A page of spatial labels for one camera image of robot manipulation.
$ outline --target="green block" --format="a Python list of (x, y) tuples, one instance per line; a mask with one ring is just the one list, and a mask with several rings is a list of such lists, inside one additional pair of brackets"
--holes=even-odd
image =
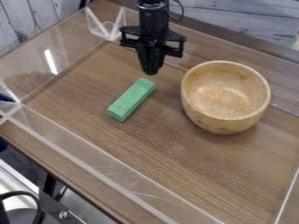
[(155, 83), (145, 78), (137, 79), (135, 84), (108, 107), (107, 114), (123, 122), (153, 91)]

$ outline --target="wooden tabletop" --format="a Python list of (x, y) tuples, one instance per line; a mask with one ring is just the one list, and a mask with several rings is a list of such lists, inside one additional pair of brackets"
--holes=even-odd
[[(96, 14), (99, 8), (111, 15), (117, 10), (107, 1), (96, 1), (91, 6)], [(296, 52), (280, 46), (270, 53), (259, 52), (240, 45), (240, 37), (232, 44), (214, 38), (216, 35), (202, 33), (204, 29), (198, 33), (176, 26), (174, 29), (188, 38), (184, 58), (167, 59), (160, 73), (149, 78), (157, 89), (124, 123), (107, 116), (107, 108), (145, 75), (136, 53), (115, 43), (100, 45), (25, 104), (220, 221), (274, 223), (299, 167)], [(278, 49), (284, 52), (275, 57)], [(207, 60), (232, 60), (254, 67), (272, 88), (275, 107), (270, 106), (255, 128), (234, 136), (203, 131), (183, 112), (183, 75)], [(12, 123), (1, 125), (0, 133), (19, 151), (116, 220), (163, 222)], [(83, 151), (76, 149), (71, 153), (83, 158)], [(84, 155), (84, 159), (97, 165), (95, 156)]]

